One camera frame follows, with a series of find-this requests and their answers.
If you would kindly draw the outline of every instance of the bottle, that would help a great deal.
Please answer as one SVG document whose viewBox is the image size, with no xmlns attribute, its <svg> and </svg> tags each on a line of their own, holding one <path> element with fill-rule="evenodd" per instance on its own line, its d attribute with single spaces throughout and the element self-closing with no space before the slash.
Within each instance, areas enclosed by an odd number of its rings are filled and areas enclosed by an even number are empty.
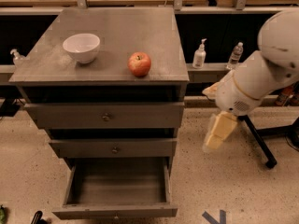
<svg viewBox="0 0 299 224">
<path fill-rule="evenodd" d="M 230 59 L 226 65 L 226 68 L 229 70 L 235 70 L 236 65 L 238 64 L 243 53 L 243 43 L 239 42 L 233 49 Z"/>
<path fill-rule="evenodd" d="M 200 44 L 199 48 L 194 53 L 192 66 L 196 69 L 202 68 L 205 62 L 205 58 L 206 58 L 205 41 L 206 39 L 202 39 L 202 44 Z"/>
<path fill-rule="evenodd" d="M 17 49 L 12 49 L 10 51 L 10 55 L 12 55 L 12 61 L 13 63 L 18 66 L 21 64 L 21 60 L 25 60 L 26 57 L 24 57 L 23 55 L 20 55 Z"/>
<path fill-rule="evenodd" d="M 290 96 L 292 95 L 293 88 L 294 88 L 293 84 L 291 86 L 285 87 L 278 95 L 278 98 L 275 101 L 275 105 L 284 106 L 285 104 L 287 104 Z"/>
<path fill-rule="evenodd" d="M 290 100 L 290 105 L 299 105 L 299 90 L 292 96 Z"/>
</svg>

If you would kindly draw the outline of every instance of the metal drawer cabinet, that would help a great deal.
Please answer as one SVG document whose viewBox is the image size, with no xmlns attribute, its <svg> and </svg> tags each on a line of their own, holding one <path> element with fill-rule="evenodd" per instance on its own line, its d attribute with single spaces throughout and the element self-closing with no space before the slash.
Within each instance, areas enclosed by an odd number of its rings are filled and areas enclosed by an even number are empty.
<svg viewBox="0 0 299 224">
<path fill-rule="evenodd" d="M 28 104 L 39 129 L 178 128 L 184 103 Z"/>
<path fill-rule="evenodd" d="M 123 157 L 173 157 L 176 138 L 151 139 L 73 139 L 51 140 L 50 146 L 57 157 L 123 158 Z"/>
<path fill-rule="evenodd" d="M 165 158 L 77 159 L 60 219 L 174 217 Z"/>
</svg>

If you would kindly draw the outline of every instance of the red apple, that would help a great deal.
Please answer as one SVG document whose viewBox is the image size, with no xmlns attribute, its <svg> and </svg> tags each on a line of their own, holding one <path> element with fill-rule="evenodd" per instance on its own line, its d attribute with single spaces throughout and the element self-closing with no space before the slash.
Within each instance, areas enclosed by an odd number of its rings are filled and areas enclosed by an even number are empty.
<svg viewBox="0 0 299 224">
<path fill-rule="evenodd" d="M 128 67 L 134 76 L 146 76 L 151 67 L 150 56 L 145 52 L 135 52 L 128 60 Z"/>
</svg>

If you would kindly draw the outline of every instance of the soap dispenser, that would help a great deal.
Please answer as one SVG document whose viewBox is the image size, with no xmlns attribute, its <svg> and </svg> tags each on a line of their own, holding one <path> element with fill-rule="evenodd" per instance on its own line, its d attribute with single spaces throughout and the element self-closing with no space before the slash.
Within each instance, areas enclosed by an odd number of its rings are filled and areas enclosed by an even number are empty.
<svg viewBox="0 0 299 224">
<path fill-rule="evenodd" d="M 193 64 L 192 66 L 196 69 L 200 69 L 204 66 L 206 51 L 205 51 L 205 41 L 206 39 L 202 39 L 202 43 L 199 48 L 194 53 Z"/>
<path fill-rule="evenodd" d="M 10 51 L 10 55 L 12 56 L 12 61 L 16 66 L 21 64 L 21 60 L 25 60 L 25 57 L 20 55 L 17 49 L 12 49 Z"/>
</svg>

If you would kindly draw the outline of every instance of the speckled floor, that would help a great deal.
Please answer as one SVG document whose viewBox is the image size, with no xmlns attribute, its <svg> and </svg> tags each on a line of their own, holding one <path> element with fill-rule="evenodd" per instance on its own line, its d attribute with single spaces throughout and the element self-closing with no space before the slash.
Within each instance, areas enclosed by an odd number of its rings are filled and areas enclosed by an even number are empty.
<svg viewBox="0 0 299 224">
<path fill-rule="evenodd" d="M 171 174 L 176 217 L 119 220 L 59 220 L 53 207 L 62 205 L 69 175 L 49 138 L 27 113 L 0 120 L 0 204 L 7 224 L 30 224 L 37 210 L 53 224 L 297 224 L 299 223 L 299 152 L 285 137 L 267 139 L 278 165 L 269 170 L 266 158 L 244 123 L 216 152 L 206 154 L 206 126 L 218 108 L 186 101 L 179 144 Z M 298 107 L 263 106 L 249 116 L 257 128 L 289 125 Z M 220 212 L 226 218 L 220 220 Z M 208 220 L 207 215 L 214 217 Z"/>
</svg>

